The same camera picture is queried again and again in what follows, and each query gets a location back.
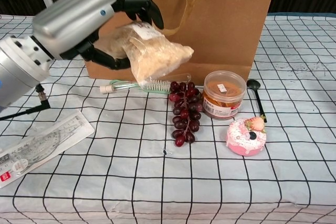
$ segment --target white tablecloth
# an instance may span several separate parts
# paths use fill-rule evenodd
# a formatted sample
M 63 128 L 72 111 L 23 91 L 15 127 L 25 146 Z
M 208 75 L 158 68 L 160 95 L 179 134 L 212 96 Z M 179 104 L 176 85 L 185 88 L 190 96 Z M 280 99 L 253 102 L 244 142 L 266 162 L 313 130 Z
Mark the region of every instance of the white tablecloth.
M 0 19 L 0 38 L 31 30 L 30 17 Z M 54 62 L 52 109 L 0 122 L 0 147 L 75 109 L 96 132 L 0 189 L 0 223 L 336 223 L 335 41 L 336 18 L 267 17 L 250 73 L 267 144 L 252 157 L 225 146 L 231 121 L 205 115 L 196 142 L 175 147 L 166 95 L 101 95 L 108 81 L 89 79 L 82 60 Z M 32 90 L 1 115 L 38 104 Z M 249 90 L 237 118 L 256 114 Z

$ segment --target grape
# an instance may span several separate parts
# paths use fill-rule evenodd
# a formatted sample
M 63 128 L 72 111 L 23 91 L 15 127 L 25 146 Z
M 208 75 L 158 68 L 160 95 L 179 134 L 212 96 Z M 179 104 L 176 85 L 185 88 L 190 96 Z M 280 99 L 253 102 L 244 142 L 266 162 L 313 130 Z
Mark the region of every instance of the grape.
M 201 119 L 201 114 L 199 112 L 192 113 L 190 116 L 191 120 L 199 120 Z
M 196 103 L 189 103 L 188 104 L 188 109 L 190 111 L 197 111 L 197 104 Z
M 182 119 L 186 119 L 186 118 L 188 118 L 188 116 L 189 116 L 189 112 L 188 112 L 187 109 L 184 109 L 184 110 L 181 111 L 181 118 Z
M 193 89 L 195 87 L 195 84 L 193 82 L 188 83 L 188 89 Z
M 177 147 L 181 147 L 183 144 L 184 144 L 184 141 L 185 141 L 185 136 L 184 135 L 180 135 L 176 138 L 175 140 L 175 145 Z
M 173 138 L 177 138 L 178 136 L 181 136 L 183 134 L 184 130 L 175 130 L 172 133 Z
M 193 133 L 191 133 L 190 131 L 187 131 L 187 133 L 185 134 L 186 136 L 186 141 L 189 143 L 194 143 L 195 142 L 195 136 L 193 135 Z
M 179 115 L 177 115 L 173 118 L 173 123 L 176 123 L 178 121 L 181 121 L 181 117 Z
M 183 102 L 184 102 L 183 100 L 179 100 L 179 101 L 175 102 L 174 108 L 181 107 Z
M 193 131 L 193 132 L 196 132 L 196 131 L 198 131 L 198 130 L 200 129 L 200 127 L 199 127 L 199 124 L 198 124 L 198 123 L 195 123 L 195 121 L 191 121 L 191 122 L 189 123 L 189 129 L 190 129 L 191 131 Z
M 186 124 L 182 121 L 178 121 L 174 123 L 174 127 L 177 129 L 184 129 L 186 127 Z
M 185 82 L 181 82 L 180 83 L 180 90 L 185 91 L 186 89 L 187 89 L 187 84 L 185 84 Z
M 203 106 L 199 103 L 196 105 L 196 111 L 202 111 L 203 110 Z
M 172 82 L 170 86 L 171 93 L 169 100 L 174 102 L 173 118 L 174 127 L 177 130 L 172 132 L 175 139 L 175 145 L 180 147 L 184 142 L 193 143 L 195 135 L 200 129 L 201 114 L 203 110 L 203 101 L 201 100 L 200 91 L 195 88 L 192 82 L 185 83 Z
M 188 90 L 188 91 L 185 92 L 185 96 L 188 97 L 188 98 L 192 97 L 193 95 L 194 95 L 194 93 L 193 93 L 192 90 Z
M 192 96 L 189 98 L 189 102 L 198 102 L 199 98 L 197 96 Z
M 169 100 L 171 100 L 172 102 L 177 102 L 181 99 L 180 96 L 178 96 L 177 94 L 170 94 L 169 95 Z
M 174 108 L 173 109 L 173 114 L 174 115 L 179 115 L 179 114 L 181 114 L 181 110 L 182 110 L 181 107 Z
M 178 91 L 180 89 L 180 85 L 176 81 L 173 81 L 170 83 L 170 89 L 171 91 Z

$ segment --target robotic hand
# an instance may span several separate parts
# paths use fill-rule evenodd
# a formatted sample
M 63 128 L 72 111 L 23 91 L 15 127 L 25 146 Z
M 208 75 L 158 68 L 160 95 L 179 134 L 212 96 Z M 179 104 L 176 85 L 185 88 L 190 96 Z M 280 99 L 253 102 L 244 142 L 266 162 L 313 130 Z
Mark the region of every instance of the robotic hand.
M 53 59 L 81 55 L 110 69 L 129 68 L 128 58 L 114 59 L 93 46 L 99 28 L 117 12 L 163 29 L 160 10 L 152 0 L 58 0 L 33 19 L 32 36 L 0 40 L 0 111 L 34 87 L 41 106 L 50 107 L 43 104 L 46 96 L 39 83 L 49 76 Z

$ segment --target toy strawberry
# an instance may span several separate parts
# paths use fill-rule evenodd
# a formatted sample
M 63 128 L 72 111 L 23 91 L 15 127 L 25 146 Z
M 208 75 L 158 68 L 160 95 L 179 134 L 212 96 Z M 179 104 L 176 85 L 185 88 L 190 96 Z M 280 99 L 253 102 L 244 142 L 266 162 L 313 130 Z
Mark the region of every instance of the toy strawberry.
M 265 123 L 263 116 L 245 120 L 245 126 L 252 131 L 265 132 Z

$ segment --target spoon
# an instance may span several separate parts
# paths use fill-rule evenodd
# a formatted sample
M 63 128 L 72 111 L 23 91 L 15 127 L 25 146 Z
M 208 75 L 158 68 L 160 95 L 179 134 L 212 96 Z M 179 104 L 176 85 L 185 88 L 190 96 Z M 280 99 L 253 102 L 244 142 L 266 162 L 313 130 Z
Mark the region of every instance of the spoon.
M 258 89 L 260 88 L 260 82 L 257 81 L 257 80 L 248 80 L 247 81 L 247 86 L 252 89 L 256 95 L 256 98 L 257 98 L 257 102 L 258 102 L 258 105 L 259 105 L 259 111 L 260 111 L 260 116 L 264 116 L 264 122 L 267 123 L 267 119 L 266 119 L 266 116 L 265 116 L 265 113 L 264 113 L 264 110 L 263 110 L 263 106 L 261 105 L 261 101 L 260 101 L 260 97 L 259 97 L 259 94 L 258 94 Z

